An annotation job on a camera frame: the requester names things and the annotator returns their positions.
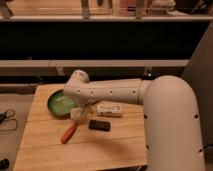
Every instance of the orange marker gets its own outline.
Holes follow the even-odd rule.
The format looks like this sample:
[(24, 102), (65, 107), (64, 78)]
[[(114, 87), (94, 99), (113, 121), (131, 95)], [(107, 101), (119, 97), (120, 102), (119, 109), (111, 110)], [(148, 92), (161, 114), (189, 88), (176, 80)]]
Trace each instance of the orange marker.
[(66, 144), (67, 141), (72, 137), (72, 135), (74, 134), (76, 128), (77, 128), (78, 124), (76, 122), (74, 122), (74, 124), (64, 133), (64, 135), (61, 138), (61, 142), (63, 144)]

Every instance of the black cable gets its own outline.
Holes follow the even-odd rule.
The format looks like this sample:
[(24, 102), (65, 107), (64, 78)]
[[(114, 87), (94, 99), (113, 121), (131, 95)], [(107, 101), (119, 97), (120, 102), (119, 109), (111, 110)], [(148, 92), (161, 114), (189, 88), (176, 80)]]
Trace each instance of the black cable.
[(0, 170), (7, 169), (10, 166), (10, 162), (8, 159), (3, 159), (0, 161)]
[(17, 119), (12, 118), (14, 116), (15, 116), (15, 111), (12, 110), (12, 109), (8, 109), (4, 113), (0, 114), (0, 124), (2, 124), (3, 122), (11, 122), (11, 121), (15, 122), (14, 128), (12, 128), (12, 129), (0, 129), (0, 131), (15, 131), (15, 130), (18, 129)]

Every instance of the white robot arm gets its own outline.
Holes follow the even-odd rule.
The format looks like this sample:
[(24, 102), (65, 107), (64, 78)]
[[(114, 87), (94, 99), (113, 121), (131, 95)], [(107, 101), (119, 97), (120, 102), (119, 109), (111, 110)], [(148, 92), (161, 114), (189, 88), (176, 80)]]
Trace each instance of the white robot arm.
[(76, 70), (64, 94), (82, 109), (91, 100), (143, 104), (148, 171), (205, 171), (197, 101), (184, 80), (163, 76), (89, 82), (87, 73)]

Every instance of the black wall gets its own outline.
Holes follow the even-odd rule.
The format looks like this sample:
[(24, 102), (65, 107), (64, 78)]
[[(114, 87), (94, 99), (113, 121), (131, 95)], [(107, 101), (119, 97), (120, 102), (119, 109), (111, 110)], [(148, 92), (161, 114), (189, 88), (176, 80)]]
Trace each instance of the black wall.
[(189, 59), (208, 22), (1, 22), (0, 59)]

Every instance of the wooden tabletop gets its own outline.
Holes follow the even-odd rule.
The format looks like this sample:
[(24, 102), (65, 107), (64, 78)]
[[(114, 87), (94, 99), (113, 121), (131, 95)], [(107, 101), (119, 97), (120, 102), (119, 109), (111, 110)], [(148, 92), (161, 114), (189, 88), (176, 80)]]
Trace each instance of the wooden tabletop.
[[(63, 86), (38, 86), (15, 171), (106, 170), (147, 164), (143, 108), (139, 105), (119, 103), (123, 107), (122, 118), (98, 117), (93, 106), (93, 112), (87, 114), (68, 143), (61, 144), (60, 138), (72, 121), (56, 119), (48, 111), (47, 100)], [(90, 119), (110, 121), (110, 132), (89, 130)]]

